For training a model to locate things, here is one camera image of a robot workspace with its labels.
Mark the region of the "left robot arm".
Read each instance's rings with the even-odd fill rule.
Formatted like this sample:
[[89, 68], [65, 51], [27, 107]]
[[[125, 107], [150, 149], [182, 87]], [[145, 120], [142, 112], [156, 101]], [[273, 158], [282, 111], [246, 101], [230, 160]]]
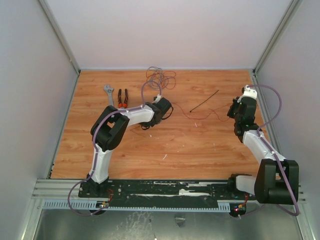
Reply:
[[110, 160], [127, 128], [139, 124], [147, 130], [166, 120], [168, 111], [172, 112], [173, 106], [164, 97], [132, 108], [109, 105], [103, 110], [90, 130], [94, 155], [88, 178], [93, 180], [90, 185], [92, 194], [100, 198], [107, 193], [108, 186], [104, 181], [109, 178]]

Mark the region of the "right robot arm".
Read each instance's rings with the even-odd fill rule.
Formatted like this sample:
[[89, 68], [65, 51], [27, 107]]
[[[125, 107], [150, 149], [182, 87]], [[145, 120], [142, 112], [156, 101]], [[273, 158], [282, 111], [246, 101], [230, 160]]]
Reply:
[[234, 173], [228, 179], [227, 194], [239, 199], [244, 193], [261, 204], [294, 205], [299, 197], [299, 165], [288, 160], [267, 141], [255, 123], [257, 101], [236, 97], [227, 116], [234, 119], [234, 133], [259, 163], [256, 176]]

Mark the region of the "black zip tie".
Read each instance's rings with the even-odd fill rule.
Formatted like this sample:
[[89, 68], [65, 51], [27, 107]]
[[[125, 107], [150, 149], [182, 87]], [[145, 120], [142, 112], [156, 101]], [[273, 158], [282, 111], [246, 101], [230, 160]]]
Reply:
[[201, 105], [203, 105], [204, 103], [206, 103], [208, 100], [210, 100], [214, 95], [216, 95], [220, 90], [216, 90], [212, 95], [210, 95], [207, 99], [205, 99], [203, 102], [201, 102], [200, 104], [198, 104], [197, 106], [195, 106], [194, 108], [192, 108], [189, 113], [191, 113], [192, 111], [194, 111], [195, 109], [197, 109], [198, 107], [200, 107]]

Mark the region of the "silver adjustable wrench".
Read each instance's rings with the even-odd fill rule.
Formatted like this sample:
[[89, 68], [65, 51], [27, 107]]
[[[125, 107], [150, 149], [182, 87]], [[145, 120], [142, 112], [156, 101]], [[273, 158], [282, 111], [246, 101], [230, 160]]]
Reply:
[[103, 87], [103, 90], [105, 91], [105, 93], [106, 93], [107, 96], [108, 96], [109, 105], [110, 105], [110, 106], [114, 106], [114, 101], [113, 101], [113, 91], [114, 91], [114, 88], [111, 87], [109, 84], [106, 84], [106, 85]]

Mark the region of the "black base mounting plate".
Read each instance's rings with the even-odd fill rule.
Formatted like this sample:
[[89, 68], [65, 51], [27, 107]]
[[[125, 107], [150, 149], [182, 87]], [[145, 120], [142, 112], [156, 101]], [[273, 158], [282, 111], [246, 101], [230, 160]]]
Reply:
[[252, 194], [231, 191], [226, 180], [178, 180], [178, 179], [108, 179], [101, 184], [89, 180], [80, 184], [80, 198], [107, 199], [113, 203], [152, 203], [163, 207], [182, 204], [190, 206], [227, 202], [244, 203], [253, 201]]

